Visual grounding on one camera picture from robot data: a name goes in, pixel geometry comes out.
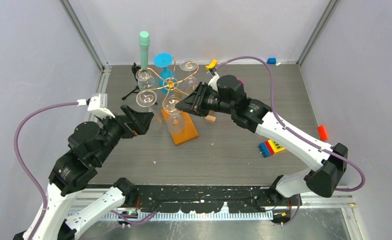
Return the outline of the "clear wine glass front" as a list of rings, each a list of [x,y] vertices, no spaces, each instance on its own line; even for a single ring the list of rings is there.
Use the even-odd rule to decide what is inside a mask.
[[[176,109],[175,104],[177,104],[181,98],[174,94],[166,97],[162,102],[163,111],[167,114],[167,127],[169,133],[173,135],[178,135],[182,132],[184,128],[184,119],[181,115],[181,110]]]

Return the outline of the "pink plastic wine glass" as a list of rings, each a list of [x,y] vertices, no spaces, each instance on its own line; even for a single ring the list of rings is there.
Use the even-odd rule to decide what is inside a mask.
[[[244,87],[244,82],[243,82],[243,80],[241,80],[241,79],[237,79],[238,80],[238,82],[239,82],[239,85],[241,86],[241,87]]]

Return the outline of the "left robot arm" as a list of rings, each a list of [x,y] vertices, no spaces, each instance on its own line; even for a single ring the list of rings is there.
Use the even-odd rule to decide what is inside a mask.
[[[118,142],[146,134],[154,117],[152,112],[138,112],[127,105],[121,110],[122,115],[110,113],[100,117],[98,123],[86,121],[74,129],[68,138],[69,150],[55,162],[47,189],[42,191],[43,203],[35,219],[14,239],[77,240],[109,211],[136,203],[137,187],[122,177],[102,197],[69,215],[77,197]]]

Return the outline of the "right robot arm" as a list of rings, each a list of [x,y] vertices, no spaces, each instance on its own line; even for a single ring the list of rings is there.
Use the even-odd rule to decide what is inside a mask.
[[[324,198],[333,195],[347,169],[346,162],[339,159],[348,155],[345,145],[332,146],[282,119],[277,120],[271,107],[247,97],[243,83],[233,75],[220,77],[216,85],[201,82],[175,107],[200,117],[210,111],[230,114],[239,127],[275,141],[308,166],[304,171],[276,178],[269,192],[272,203],[282,205],[289,197],[309,191]]]

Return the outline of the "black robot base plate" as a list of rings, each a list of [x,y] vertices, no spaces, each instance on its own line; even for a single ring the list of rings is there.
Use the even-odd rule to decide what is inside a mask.
[[[296,196],[278,199],[263,186],[137,185],[122,206],[144,213],[186,214],[218,213],[225,207],[235,214],[261,213],[278,206],[287,209],[297,204]]]

